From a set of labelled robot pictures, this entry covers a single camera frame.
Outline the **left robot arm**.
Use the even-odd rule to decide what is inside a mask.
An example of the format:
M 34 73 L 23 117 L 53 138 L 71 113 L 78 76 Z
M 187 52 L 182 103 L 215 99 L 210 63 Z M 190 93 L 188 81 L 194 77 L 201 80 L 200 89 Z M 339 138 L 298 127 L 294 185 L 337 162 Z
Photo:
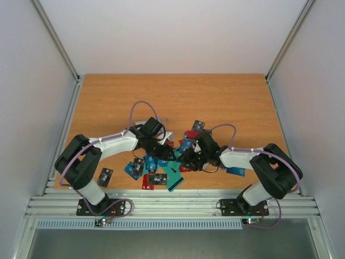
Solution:
M 99 162 L 123 152 L 143 149 L 154 158 L 175 160 L 173 148 L 165 143 L 171 133 L 155 118 L 149 118 L 143 125 L 126 128 L 120 133 L 102 138 L 87 138 L 76 135 L 60 154 L 54 164 L 61 180 L 81 194 L 89 208 L 97 215 L 108 210 L 105 192 L 93 180 Z

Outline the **blue VIP card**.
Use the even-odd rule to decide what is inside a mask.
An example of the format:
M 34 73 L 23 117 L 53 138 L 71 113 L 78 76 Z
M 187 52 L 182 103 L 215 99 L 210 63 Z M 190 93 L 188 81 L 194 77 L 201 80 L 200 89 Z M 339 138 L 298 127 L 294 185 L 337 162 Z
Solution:
M 146 154 L 144 158 L 146 170 L 150 172 L 157 171 L 158 160 L 155 157 L 148 154 Z

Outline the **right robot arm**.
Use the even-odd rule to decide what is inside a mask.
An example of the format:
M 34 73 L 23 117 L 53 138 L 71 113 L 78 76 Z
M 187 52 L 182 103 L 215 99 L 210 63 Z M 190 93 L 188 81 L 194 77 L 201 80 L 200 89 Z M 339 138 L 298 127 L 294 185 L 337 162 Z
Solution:
M 283 199 L 300 188 L 303 178 L 301 169 L 276 144 L 257 149 L 219 146 L 208 132 L 198 134 L 177 160 L 192 171 L 202 171 L 207 165 L 253 170 L 259 182 L 237 196 L 235 207 L 240 215 L 251 213 L 269 198 Z

